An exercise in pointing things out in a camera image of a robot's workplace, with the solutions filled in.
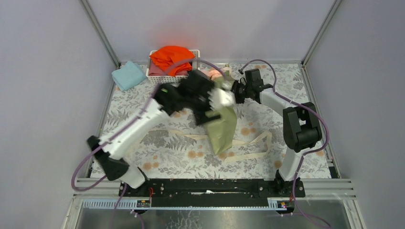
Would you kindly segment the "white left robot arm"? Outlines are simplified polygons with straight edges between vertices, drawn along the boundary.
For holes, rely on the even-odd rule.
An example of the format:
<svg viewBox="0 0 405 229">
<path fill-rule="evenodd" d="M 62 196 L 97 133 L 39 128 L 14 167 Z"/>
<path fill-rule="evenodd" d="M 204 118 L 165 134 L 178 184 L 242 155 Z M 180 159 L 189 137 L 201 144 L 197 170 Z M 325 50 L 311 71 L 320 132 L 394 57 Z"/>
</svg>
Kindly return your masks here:
<svg viewBox="0 0 405 229">
<path fill-rule="evenodd" d="M 192 70 L 177 86 L 158 84 L 138 114 L 108 135 L 90 136 L 87 144 L 109 181 L 120 180 L 131 188 L 138 188 L 147 178 L 139 168 L 130 166 L 124 160 L 131 145 L 174 112 L 184 108 L 193 111 L 197 125 L 220 118 L 219 115 L 207 117 L 206 112 L 223 107 L 228 95 L 228 91 L 217 87 L 202 71 Z"/>
</svg>

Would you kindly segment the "green and orange wrapping paper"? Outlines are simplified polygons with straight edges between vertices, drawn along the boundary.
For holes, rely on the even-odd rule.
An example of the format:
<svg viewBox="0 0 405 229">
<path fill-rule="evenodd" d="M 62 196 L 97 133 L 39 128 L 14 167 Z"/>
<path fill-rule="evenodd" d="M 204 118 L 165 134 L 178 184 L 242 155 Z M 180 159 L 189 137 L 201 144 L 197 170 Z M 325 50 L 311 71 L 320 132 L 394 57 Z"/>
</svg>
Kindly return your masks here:
<svg viewBox="0 0 405 229">
<path fill-rule="evenodd" d="M 228 81 L 223 76 L 213 81 L 215 88 L 225 90 L 232 89 L 234 81 Z M 215 155 L 221 154 L 230 149 L 233 144 L 233 138 L 236 130 L 237 117 L 234 111 L 234 105 L 223 107 L 219 110 L 206 112 L 207 116 L 220 115 L 221 118 L 205 123 L 203 126 L 208 135 L 212 152 Z"/>
</svg>

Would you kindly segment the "cream ribbon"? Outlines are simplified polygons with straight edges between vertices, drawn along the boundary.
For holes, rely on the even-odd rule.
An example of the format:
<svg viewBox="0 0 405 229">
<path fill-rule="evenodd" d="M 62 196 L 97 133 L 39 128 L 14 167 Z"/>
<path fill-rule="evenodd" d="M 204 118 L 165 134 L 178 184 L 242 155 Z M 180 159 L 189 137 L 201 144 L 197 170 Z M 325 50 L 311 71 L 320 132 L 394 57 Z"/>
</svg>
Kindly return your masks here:
<svg viewBox="0 0 405 229">
<path fill-rule="evenodd" d="M 225 163 L 257 159 L 272 148 L 272 134 L 260 133 L 250 141 L 232 139 L 230 144 L 210 138 L 207 134 L 188 134 L 179 130 L 153 129 L 141 140 L 145 146 L 184 152 L 188 157 L 215 156 Z"/>
</svg>

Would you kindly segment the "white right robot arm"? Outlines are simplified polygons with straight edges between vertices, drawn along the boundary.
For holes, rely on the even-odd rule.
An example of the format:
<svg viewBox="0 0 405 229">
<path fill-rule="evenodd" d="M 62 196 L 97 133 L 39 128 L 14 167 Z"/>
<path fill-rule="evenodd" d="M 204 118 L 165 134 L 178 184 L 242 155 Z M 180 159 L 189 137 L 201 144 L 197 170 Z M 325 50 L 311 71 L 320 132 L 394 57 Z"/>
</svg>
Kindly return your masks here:
<svg viewBox="0 0 405 229">
<path fill-rule="evenodd" d="M 238 104 L 249 98 L 282 116 L 287 150 L 277 178 L 283 181 L 298 178 L 303 156 L 322 139 L 319 115 L 314 104 L 298 104 L 281 95 L 275 90 L 274 84 L 264 83 L 258 69 L 245 71 L 244 78 L 234 81 L 231 91 Z"/>
</svg>

